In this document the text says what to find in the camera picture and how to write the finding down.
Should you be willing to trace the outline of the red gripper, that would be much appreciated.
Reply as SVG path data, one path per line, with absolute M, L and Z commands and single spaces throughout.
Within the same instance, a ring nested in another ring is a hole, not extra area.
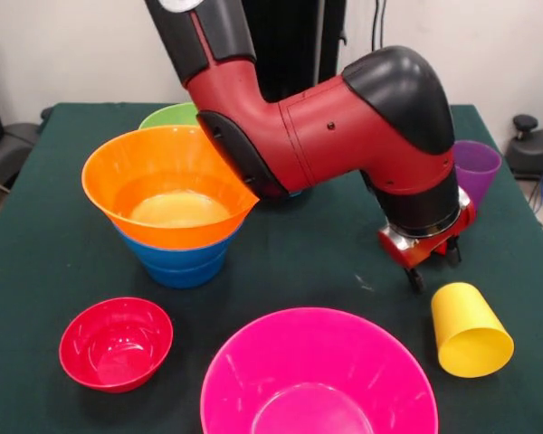
M 392 259 L 404 268 L 408 282 L 414 293 L 425 290 L 424 277 L 416 267 L 433 253 L 444 255 L 451 267 L 462 261 L 459 237 L 475 220 L 476 210 L 469 195 L 459 189 L 460 212 L 455 222 L 445 231 L 424 238 L 414 238 L 402 234 L 390 223 L 378 232 L 378 239 Z

